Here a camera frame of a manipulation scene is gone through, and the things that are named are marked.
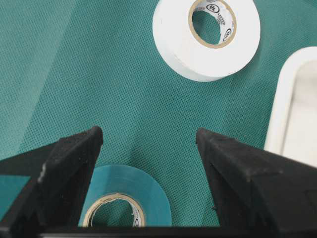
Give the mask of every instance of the ul logo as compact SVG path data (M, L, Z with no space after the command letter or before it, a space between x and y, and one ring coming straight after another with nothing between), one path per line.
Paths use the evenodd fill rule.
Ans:
M211 11L211 12L214 12L214 13L218 13L220 11L219 7L215 4L209 4L206 6L206 8Z
M223 38L223 41L224 41L224 42L225 42L225 41L228 39L228 37L231 35L231 32L232 32L231 29L228 29L228 30L226 31L226 34L224 34L224 38Z

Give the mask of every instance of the blue electrical tape roll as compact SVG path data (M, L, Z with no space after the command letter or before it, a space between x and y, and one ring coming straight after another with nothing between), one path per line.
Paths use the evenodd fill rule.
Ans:
M170 205L161 186L144 171L125 165L95 168L79 225L92 226L96 211L118 199L130 203L134 227L171 226Z

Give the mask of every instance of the tape hole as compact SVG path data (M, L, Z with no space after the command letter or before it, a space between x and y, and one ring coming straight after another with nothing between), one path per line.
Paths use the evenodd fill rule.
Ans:
M129 202L115 200L103 204L93 217L93 227L132 227L133 215Z
M205 42L216 45L220 41L220 26L217 20L204 11L193 13L193 25L196 33Z

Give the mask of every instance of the green fabric surface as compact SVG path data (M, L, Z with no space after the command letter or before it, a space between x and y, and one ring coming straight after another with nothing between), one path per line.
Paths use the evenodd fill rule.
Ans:
M213 16L204 11L193 13L193 25L197 34L207 43L218 44L220 40L220 26Z
M102 205L95 213L93 227L132 227L133 215L127 201L116 200Z
M211 83L185 79L162 60L152 36L157 2L0 0L0 159L99 125L97 166L150 174L174 226L217 226L196 130L263 147L284 62L317 45L317 1L255 0L255 57Z
M29 176L0 175L0 221L29 178Z

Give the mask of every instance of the electrical tape roll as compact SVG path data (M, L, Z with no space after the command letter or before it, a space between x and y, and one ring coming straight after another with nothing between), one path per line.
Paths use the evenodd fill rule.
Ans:
M209 44L196 33L195 11L216 18L218 44ZM164 61L199 82L215 81L245 67L257 51L260 31L253 0L160 0L153 16L153 36Z
M96 211L115 200L130 203L134 227L171 226L170 205L161 186L144 171L125 165L95 168L79 226L92 226Z

